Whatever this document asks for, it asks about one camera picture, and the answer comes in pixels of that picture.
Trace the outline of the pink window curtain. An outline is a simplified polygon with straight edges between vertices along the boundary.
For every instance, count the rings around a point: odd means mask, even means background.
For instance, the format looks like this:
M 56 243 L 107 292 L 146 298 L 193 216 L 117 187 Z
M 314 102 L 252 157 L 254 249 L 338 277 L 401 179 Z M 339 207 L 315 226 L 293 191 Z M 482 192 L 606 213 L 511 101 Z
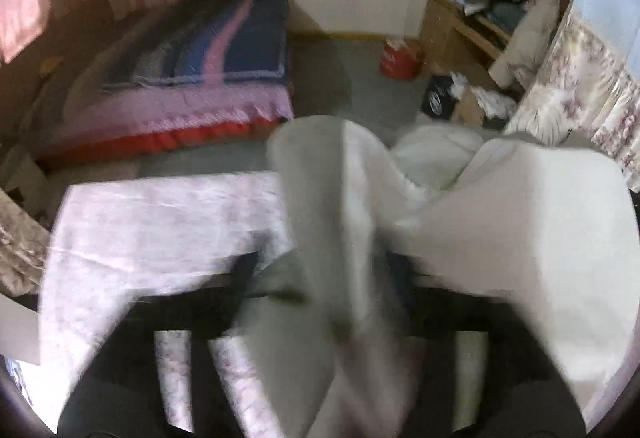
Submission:
M 51 0 L 1 0 L 1 62 L 8 64 L 47 26 Z

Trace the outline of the wooden desk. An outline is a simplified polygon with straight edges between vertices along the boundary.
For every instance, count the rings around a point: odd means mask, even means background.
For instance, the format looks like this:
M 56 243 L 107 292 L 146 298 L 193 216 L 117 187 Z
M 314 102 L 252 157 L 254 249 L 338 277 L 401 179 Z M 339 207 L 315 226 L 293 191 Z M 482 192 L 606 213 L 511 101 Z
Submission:
M 419 40 L 425 75 L 456 72 L 473 86 L 498 89 L 488 69 L 511 36 L 483 14 L 466 16 L 457 2 L 427 0 Z

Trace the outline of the red bucket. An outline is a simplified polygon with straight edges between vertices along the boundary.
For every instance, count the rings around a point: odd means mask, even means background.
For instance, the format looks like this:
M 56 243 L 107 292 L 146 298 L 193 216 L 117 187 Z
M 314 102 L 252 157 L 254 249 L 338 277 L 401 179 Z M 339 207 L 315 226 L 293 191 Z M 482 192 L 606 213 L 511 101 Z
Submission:
M 418 40 L 388 38 L 383 44 L 380 71 L 388 78 L 413 80 L 420 74 L 423 60 L 422 46 Z

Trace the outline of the bed with striped blanket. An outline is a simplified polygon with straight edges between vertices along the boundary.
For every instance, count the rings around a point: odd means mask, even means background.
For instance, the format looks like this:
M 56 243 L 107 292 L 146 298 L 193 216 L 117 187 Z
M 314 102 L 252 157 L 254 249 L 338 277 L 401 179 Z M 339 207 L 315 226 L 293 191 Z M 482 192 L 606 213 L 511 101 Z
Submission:
M 288 0 L 181 0 L 63 63 L 21 125 L 47 169 L 265 135 L 294 117 Z

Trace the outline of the white grey jacket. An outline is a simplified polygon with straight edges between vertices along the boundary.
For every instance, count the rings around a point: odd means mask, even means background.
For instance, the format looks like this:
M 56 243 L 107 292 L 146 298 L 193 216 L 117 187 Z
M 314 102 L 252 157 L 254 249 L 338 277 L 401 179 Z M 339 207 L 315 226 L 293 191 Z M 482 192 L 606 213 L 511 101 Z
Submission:
M 585 437 L 638 396 L 639 227 L 612 159 L 436 121 L 386 146 L 329 116 L 267 154 L 292 247 L 243 325 L 285 436 Z

